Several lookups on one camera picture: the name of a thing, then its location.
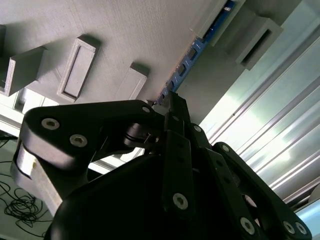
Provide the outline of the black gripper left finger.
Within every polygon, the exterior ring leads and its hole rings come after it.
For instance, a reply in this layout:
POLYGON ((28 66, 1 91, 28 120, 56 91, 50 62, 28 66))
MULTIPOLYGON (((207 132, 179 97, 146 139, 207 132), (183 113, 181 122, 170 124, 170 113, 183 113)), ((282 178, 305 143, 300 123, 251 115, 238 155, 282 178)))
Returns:
POLYGON ((102 191, 90 187, 90 163, 114 154, 145 149, 141 156, 106 178, 129 180, 139 164, 159 159, 164 164, 161 186, 163 209, 181 219, 195 215, 192 174, 191 122, 187 102, 168 94, 165 114, 141 100, 122 100, 37 107, 23 118, 13 158, 14 180, 42 199, 51 215, 65 218, 73 205, 102 191))

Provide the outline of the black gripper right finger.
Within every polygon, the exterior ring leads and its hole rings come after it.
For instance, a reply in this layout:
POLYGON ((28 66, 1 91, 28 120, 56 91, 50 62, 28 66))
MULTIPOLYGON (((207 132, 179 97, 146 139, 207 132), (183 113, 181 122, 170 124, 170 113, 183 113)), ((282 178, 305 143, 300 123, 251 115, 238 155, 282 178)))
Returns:
POLYGON ((311 231, 283 200, 227 144, 211 145, 191 122, 188 105, 179 97, 179 115, 199 173, 217 189, 214 208, 222 240, 310 240, 311 231))

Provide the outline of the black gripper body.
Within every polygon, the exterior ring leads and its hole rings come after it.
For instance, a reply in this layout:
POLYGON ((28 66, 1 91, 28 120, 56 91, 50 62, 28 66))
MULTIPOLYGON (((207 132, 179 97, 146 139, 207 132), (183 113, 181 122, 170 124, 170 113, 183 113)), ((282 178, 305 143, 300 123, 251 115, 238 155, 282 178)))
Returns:
POLYGON ((248 240, 227 215, 217 187, 194 166, 196 214, 183 220, 162 201, 164 163, 141 156, 69 195, 46 232, 48 240, 248 240))

